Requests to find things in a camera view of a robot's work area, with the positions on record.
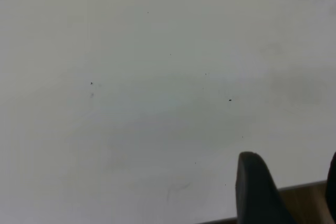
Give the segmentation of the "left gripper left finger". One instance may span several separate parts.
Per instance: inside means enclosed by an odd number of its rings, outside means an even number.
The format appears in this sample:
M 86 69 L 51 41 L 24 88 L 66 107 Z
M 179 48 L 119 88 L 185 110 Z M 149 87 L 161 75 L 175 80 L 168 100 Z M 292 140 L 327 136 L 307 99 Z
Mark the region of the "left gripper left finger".
M 295 223 L 260 155 L 242 152 L 236 175 L 237 223 Z

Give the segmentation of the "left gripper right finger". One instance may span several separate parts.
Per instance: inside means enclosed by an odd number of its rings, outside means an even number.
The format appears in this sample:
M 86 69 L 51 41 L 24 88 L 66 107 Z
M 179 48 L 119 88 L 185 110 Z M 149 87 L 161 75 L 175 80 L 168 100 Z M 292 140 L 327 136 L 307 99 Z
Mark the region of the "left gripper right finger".
M 330 162 L 325 191 L 325 200 L 334 222 L 336 222 L 336 153 Z

